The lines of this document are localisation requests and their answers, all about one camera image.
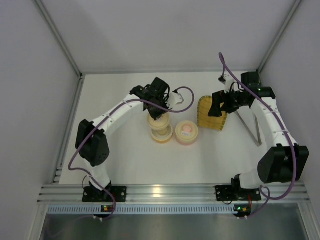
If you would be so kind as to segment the cream lid orange knob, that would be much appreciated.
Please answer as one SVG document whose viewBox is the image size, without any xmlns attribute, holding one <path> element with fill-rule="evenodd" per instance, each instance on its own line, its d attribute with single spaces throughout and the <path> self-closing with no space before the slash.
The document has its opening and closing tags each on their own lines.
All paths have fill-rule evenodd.
<svg viewBox="0 0 320 240">
<path fill-rule="evenodd" d="M 170 114 L 167 112 L 156 120 L 148 114 L 147 121 L 152 131 L 155 131 L 155 133 L 160 136 L 164 136 L 167 134 L 170 125 Z"/>
</svg>

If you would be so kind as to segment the cream lid pink knob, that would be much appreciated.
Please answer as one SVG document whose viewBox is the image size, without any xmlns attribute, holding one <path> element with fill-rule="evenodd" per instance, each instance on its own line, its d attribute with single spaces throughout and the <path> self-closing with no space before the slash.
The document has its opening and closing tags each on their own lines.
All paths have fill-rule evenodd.
<svg viewBox="0 0 320 240">
<path fill-rule="evenodd" d="M 184 135 L 184 136 L 192 136 L 198 137 L 199 129 L 198 126 L 189 120 L 184 120 L 179 122 L 175 127 L 175 135 Z"/>
</svg>

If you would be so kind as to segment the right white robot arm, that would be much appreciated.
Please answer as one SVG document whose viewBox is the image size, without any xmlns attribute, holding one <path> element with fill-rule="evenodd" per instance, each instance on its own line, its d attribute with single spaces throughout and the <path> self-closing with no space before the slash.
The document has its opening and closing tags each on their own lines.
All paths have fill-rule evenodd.
<svg viewBox="0 0 320 240">
<path fill-rule="evenodd" d="M 271 87 L 262 86 L 257 72 L 245 72 L 234 82 L 239 90 L 230 88 L 212 94 L 209 117 L 231 114 L 241 107 L 249 107 L 262 129 L 267 152 L 257 167 L 240 173 L 235 178 L 242 189 L 257 189 L 271 183 L 289 183 L 285 193 L 280 196 L 267 196 L 269 200 L 281 200 L 293 189 L 301 178 L 309 157 L 306 146 L 299 145 L 288 131 L 278 110 L 276 95 Z"/>
</svg>

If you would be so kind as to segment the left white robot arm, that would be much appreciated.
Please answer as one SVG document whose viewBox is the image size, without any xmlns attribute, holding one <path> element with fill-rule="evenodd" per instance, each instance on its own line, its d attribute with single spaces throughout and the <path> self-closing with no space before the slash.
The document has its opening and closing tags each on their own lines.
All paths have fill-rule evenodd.
<svg viewBox="0 0 320 240">
<path fill-rule="evenodd" d="M 106 191 L 112 187 L 106 170 L 106 160 L 110 155 L 107 138 L 134 115 L 144 111 L 148 111 L 153 120 L 159 120 L 179 99 L 178 92 L 170 92 L 169 85 L 157 77 L 151 84 L 134 87 L 121 103 L 102 116 L 80 122 L 75 148 L 91 175 L 88 189 L 94 200 L 101 202 L 107 199 Z"/>
</svg>

